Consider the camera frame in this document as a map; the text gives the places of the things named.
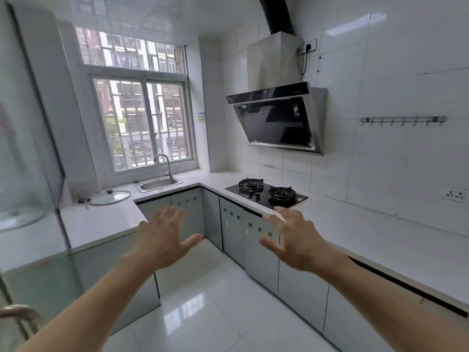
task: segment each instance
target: black glass range hood panel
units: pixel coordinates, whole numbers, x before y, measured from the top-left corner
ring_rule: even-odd
[[[311,144],[302,97],[267,100],[236,107],[250,142],[300,146]]]
[[[226,100],[230,105],[233,105],[307,94],[309,94],[308,82],[299,82],[297,84],[284,85],[276,88],[266,88],[263,90],[244,92],[242,94],[229,95],[226,97]]]

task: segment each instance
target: white tiled floor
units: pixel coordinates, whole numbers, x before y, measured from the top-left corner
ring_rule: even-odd
[[[161,307],[103,352],[337,351],[207,239],[157,281]]]

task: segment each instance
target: wall hook rack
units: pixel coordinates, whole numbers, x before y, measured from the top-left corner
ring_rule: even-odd
[[[360,118],[360,122],[362,123],[362,126],[364,124],[370,124],[372,126],[374,123],[379,123],[380,126],[382,126],[384,123],[390,123],[392,126],[395,123],[400,123],[401,126],[404,126],[406,122],[411,122],[413,123],[413,126],[417,124],[417,122],[425,122],[426,126],[428,126],[429,123],[439,123],[439,126],[443,122],[447,120],[446,116],[417,116],[417,117],[362,117]]]

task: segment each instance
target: stainless steel sink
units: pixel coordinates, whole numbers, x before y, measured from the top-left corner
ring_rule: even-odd
[[[147,191],[152,191],[156,189],[166,188],[168,186],[181,184],[181,183],[184,183],[184,182],[182,180],[177,180],[176,178],[164,178],[164,179],[158,179],[158,180],[154,180],[152,182],[147,182],[143,184],[135,184],[135,186],[141,192],[147,192]]]

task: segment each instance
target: black glass cooktop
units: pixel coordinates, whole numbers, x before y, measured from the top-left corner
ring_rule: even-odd
[[[237,185],[230,186],[226,190],[244,196],[265,207],[273,209],[275,206],[292,207],[300,201],[308,199],[308,196],[297,194],[291,187],[275,187],[264,184],[263,179],[244,179]]]

